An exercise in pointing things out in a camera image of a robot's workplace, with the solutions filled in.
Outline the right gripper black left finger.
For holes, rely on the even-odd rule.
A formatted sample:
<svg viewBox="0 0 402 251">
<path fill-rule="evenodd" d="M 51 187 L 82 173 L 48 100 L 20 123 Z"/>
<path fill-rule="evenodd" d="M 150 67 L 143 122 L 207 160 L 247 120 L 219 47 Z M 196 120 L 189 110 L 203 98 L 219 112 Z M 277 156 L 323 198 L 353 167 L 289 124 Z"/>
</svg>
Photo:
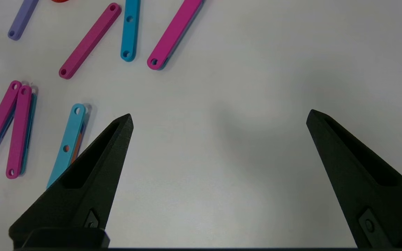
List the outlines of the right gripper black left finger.
<svg viewBox="0 0 402 251">
<path fill-rule="evenodd" d="M 15 249 L 107 249 L 105 231 L 133 133 L 120 116 L 12 224 Z"/>
</svg>

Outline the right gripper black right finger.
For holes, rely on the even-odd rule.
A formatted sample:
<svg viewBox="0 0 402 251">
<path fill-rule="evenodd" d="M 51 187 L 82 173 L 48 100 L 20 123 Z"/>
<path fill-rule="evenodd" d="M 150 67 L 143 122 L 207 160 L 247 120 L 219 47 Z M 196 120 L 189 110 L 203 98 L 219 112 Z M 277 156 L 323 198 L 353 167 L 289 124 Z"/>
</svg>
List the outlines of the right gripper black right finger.
<svg viewBox="0 0 402 251">
<path fill-rule="evenodd" d="M 402 175 L 329 115 L 306 125 L 356 245 L 402 249 Z"/>
</svg>

